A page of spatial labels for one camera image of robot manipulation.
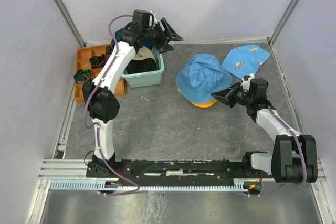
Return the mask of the yellow bucket hat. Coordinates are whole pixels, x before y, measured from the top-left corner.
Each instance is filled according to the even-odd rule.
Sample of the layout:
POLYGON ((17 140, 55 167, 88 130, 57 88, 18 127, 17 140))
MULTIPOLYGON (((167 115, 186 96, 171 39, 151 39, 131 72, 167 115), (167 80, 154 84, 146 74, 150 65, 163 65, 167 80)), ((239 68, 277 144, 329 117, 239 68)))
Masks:
POLYGON ((213 98, 208 91, 181 90, 180 88, 178 88, 178 91, 192 105, 198 108, 210 108, 217 102, 217 100, 213 98))

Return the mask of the blue bucket hat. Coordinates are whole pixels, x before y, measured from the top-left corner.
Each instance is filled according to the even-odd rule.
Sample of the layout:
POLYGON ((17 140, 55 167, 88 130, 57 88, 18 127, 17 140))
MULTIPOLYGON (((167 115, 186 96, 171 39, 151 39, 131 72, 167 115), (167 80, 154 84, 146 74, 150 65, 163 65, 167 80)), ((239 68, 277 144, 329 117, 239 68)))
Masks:
POLYGON ((208 91, 210 95, 229 88, 232 81, 232 75, 211 54, 196 54, 176 76, 177 88, 208 91))

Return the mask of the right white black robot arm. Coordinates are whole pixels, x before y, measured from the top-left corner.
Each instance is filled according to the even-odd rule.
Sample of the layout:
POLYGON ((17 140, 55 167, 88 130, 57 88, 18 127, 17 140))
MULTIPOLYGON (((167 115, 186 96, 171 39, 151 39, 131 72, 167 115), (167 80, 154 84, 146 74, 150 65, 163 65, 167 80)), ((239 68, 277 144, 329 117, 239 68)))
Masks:
POLYGON ((229 88, 211 96, 233 108, 246 108, 254 123, 263 128, 274 142, 271 154, 248 152, 241 172, 254 177, 259 171, 270 174, 278 183, 314 183, 318 179, 316 140, 291 127, 276 111, 267 97, 268 81, 253 74, 244 76, 229 88))

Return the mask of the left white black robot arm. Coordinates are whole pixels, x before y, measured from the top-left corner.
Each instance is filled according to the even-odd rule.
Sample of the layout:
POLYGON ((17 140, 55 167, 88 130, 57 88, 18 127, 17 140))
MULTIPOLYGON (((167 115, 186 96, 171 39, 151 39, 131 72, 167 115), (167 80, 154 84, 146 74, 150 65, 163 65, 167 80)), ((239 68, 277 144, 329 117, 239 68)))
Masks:
POLYGON ((165 18, 156 20, 154 14, 136 9, 131 15, 132 21, 118 36, 113 36, 114 49, 101 72, 91 81, 84 83, 82 93, 85 99, 85 117, 94 128, 95 151, 93 162, 105 177, 116 171, 113 162, 113 121, 118 115, 120 103, 114 96, 114 90, 124 70, 145 44, 152 44, 159 53, 172 51, 171 41, 182 41, 182 37, 169 25, 165 18))

